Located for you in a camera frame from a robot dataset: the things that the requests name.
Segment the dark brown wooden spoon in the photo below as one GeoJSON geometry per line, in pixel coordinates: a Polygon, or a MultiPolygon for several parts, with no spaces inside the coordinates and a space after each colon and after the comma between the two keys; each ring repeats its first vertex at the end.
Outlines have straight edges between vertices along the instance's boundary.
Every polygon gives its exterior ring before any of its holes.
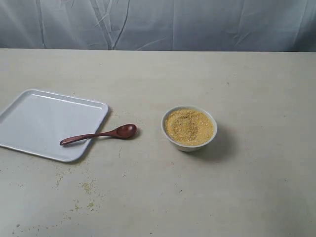
{"type": "Polygon", "coordinates": [[[134,136],[137,132],[137,126],[134,124],[125,124],[112,131],[94,133],[94,134],[85,134],[74,137],[69,137],[60,141],[60,146],[68,145],[70,143],[78,142],[85,139],[91,139],[95,137],[113,137],[118,139],[129,139],[134,136]]]}

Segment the yellow-brown granular food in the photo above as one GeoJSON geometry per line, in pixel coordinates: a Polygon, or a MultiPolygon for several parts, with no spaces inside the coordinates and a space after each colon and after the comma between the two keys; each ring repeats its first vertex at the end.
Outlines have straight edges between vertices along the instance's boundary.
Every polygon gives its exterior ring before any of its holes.
{"type": "Polygon", "coordinates": [[[175,142],[186,146],[197,146],[211,139],[214,125],[201,111],[179,109],[172,111],[164,122],[167,135],[175,142]]]}

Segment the white ceramic bowl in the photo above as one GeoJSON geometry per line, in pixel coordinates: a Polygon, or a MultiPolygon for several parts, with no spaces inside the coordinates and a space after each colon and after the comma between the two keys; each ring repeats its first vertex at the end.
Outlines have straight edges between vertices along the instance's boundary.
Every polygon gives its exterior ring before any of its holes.
{"type": "Polygon", "coordinates": [[[170,109],[169,111],[167,111],[165,113],[165,115],[163,116],[162,120],[161,120],[161,129],[162,129],[162,132],[164,133],[164,135],[166,136],[166,138],[171,142],[172,145],[174,145],[177,149],[181,150],[181,151],[184,151],[184,152],[193,152],[193,151],[197,151],[201,148],[204,148],[206,147],[211,141],[214,140],[216,134],[217,134],[217,123],[215,121],[215,119],[213,118],[213,116],[205,111],[204,109],[201,109],[201,108],[198,108],[196,106],[188,106],[188,105],[183,105],[183,106],[176,106],[172,109],[170,109]],[[179,109],[191,109],[191,110],[197,110],[197,111],[201,111],[203,112],[205,115],[207,115],[210,120],[212,121],[213,125],[214,125],[214,133],[213,133],[213,136],[211,137],[210,140],[208,140],[207,142],[205,142],[204,144],[201,144],[201,145],[197,145],[197,146],[186,146],[186,145],[182,145],[182,144],[179,144],[175,141],[173,141],[166,133],[165,131],[165,128],[164,128],[164,122],[167,118],[167,116],[172,112],[172,111],[175,111],[175,110],[179,110],[179,109]]]}

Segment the white square plastic tray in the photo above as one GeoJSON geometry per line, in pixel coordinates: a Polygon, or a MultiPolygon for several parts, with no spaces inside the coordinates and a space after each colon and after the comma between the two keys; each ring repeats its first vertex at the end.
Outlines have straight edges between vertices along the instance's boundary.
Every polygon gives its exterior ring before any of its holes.
{"type": "Polygon", "coordinates": [[[42,158],[73,162],[83,156],[90,140],[66,146],[61,146],[60,141],[96,133],[109,110],[102,102],[28,89],[0,114],[0,145],[42,158]]]}

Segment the white wrinkled backdrop curtain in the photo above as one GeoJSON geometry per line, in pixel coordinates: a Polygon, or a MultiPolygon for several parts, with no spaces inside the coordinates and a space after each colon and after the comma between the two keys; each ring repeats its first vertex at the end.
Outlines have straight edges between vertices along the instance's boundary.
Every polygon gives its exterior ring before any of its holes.
{"type": "Polygon", "coordinates": [[[313,0],[3,0],[2,48],[316,49],[313,0]]]}

